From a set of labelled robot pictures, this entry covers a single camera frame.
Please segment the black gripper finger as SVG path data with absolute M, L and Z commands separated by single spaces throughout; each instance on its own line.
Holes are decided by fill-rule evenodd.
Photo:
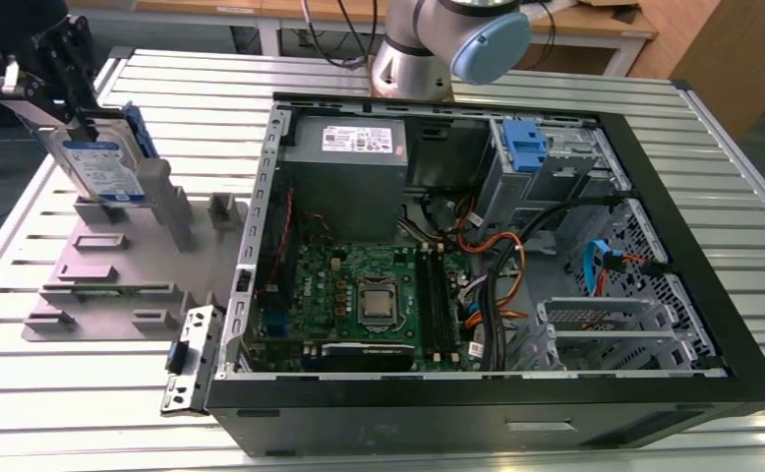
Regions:
M 62 101 L 68 134 L 73 141 L 94 142 L 98 132 L 89 112 L 100 106 L 94 93 L 96 62 L 89 24 L 82 16 L 66 15 L 38 37 L 46 79 L 54 98 Z

